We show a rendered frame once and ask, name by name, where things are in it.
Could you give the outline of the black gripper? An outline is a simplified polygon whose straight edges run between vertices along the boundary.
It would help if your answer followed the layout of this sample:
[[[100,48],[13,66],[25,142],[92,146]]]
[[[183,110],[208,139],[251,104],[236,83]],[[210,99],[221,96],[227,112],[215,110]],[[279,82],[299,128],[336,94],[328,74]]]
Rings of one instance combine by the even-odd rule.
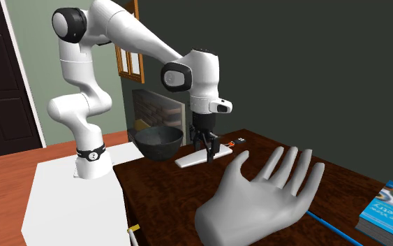
[[[201,150],[200,134],[207,151],[207,163],[211,163],[216,153],[220,151],[220,137],[212,133],[216,124],[216,114],[200,114],[192,112],[192,124],[189,125],[190,137],[194,150]]]

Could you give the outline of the white flat tablet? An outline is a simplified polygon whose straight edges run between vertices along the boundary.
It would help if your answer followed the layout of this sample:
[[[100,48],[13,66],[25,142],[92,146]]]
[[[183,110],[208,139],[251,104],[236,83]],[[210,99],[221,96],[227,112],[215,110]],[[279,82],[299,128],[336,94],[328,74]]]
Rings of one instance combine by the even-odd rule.
[[[218,159],[220,157],[224,157],[229,154],[232,154],[232,149],[225,146],[224,144],[220,144],[220,150],[214,155],[213,159]],[[194,166],[205,162],[207,162],[206,149],[198,150],[197,152],[188,154],[182,158],[175,160],[176,165],[178,165],[178,167],[180,168],[186,168],[189,166]]]

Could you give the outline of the dark grey bowl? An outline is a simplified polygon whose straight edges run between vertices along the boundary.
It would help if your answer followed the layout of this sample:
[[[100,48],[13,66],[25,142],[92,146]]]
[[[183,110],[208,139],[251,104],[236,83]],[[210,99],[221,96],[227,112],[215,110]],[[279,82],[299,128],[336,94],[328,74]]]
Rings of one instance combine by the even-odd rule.
[[[183,131],[173,126],[153,126],[137,132],[134,140],[144,157],[165,161],[177,153],[183,137]]]

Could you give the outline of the dark wooden table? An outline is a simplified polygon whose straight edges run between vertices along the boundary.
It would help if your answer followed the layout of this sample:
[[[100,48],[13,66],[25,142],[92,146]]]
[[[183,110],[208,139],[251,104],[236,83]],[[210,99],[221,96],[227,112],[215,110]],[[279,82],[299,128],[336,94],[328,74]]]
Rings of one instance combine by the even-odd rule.
[[[140,226],[135,232],[139,246],[203,246],[194,227],[195,211],[214,195],[228,163],[248,150],[242,174],[250,180],[280,145],[246,129],[227,133],[221,140],[228,143],[237,138],[246,142],[209,164],[180,168],[173,159],[157,162],[141,158],[114,167],[124,193],[128,225]],[[310,207],[313,214],[252,246],[353,246],[316,217],[362,246],[382,246],[355,227],[360,213],[383,187],[382,182],[327,162]]]

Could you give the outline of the brick fireplace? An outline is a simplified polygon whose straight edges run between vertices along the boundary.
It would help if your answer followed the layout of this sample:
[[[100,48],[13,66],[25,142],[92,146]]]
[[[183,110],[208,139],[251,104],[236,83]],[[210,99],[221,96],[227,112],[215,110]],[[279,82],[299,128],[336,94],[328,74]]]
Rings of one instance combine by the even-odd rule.
[[[186,144],[186,112],[183,103],[145,89],[134,89],[132,97],[135,120],[133,128],[128,130],[130,142],[134,141],[139,130],[165,125],[182,130],[184,136],[181,146]]]

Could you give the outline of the white hand sculpture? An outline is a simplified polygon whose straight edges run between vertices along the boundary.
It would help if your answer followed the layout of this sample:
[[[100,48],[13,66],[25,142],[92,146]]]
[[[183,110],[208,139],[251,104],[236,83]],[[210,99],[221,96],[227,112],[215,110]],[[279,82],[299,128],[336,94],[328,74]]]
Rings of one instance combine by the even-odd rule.
[[[204,246],[249,246],[291,226],[309,209],[325,170],[310,164],[312,151],[277,147],[260,172],[241,173],[249,151],[226,167],[216,193],[195,213],[195,229]]]

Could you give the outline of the wooden framed window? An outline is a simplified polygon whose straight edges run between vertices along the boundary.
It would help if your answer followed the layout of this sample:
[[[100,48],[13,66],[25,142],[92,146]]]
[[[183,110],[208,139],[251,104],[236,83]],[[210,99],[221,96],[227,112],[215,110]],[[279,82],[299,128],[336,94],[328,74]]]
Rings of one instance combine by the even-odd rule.
[[[130,0],[124,8],[137,20],[139,19],[138,0]],[[134,52],[129,52],[115,46],[117,58],[117,68],[120,77],[144,84],[144,64],[143,56]]]

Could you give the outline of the white yellow marker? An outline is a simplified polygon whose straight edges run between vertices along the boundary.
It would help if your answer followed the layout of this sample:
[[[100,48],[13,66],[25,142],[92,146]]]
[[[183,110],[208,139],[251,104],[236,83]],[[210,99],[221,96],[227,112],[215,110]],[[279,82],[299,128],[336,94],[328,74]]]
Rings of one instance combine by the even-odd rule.
[[[139,228],[140,228],[140,225],[136,224],[136,225],[131,226],[131,227],[129,227],[127,229],[127,232],[129,234],[129,238],[130,238],[130,242],[131,242],[132,246],[139,246],[138,240],[137,240],[137,238],[135,237],[135,234],[134,234],[134,232],[137,231]]]

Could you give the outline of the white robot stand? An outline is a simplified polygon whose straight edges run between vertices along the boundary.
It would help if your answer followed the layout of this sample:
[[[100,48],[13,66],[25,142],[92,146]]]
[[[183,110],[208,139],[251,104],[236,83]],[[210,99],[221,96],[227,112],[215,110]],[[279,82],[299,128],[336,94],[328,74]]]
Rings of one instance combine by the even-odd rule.
[[[116,175],[74,178],[75,159],[37,165],[21,229],[26,245],[131,246]]]

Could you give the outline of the blue pen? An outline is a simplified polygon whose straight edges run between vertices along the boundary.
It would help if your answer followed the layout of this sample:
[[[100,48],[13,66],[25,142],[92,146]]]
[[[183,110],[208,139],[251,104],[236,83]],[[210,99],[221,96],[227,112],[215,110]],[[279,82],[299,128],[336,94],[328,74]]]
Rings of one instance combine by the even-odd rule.
[[[309,216],[311,216],[312,218],[314,218],[316,221],[320,222],[323,226],[326,226],[329,230],[335,232],[337,235],[341,236],[343,239],[345,239],[348,242],[350,242],[352,245],[354,245],[354,246],[363,246],[362,244],[360,244],[359,242],[357,242],[356,240],[354,240],[353,238],[351,238],[350,236],[348,236],[344,232],[340,231],[335,226],[332,226],[331,224],[329,224],[328,222],[326,222],[325,220],[323,220],[319,216],[315,215],[311,211],[307,210],[306,213]]]

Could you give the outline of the blue book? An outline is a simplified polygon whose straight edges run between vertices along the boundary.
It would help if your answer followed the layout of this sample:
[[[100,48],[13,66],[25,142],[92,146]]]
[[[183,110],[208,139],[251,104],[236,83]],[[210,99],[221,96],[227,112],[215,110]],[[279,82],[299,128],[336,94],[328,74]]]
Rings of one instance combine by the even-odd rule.
[[[393,246],[393,181],[361,212],[355,228],[384,246]]]

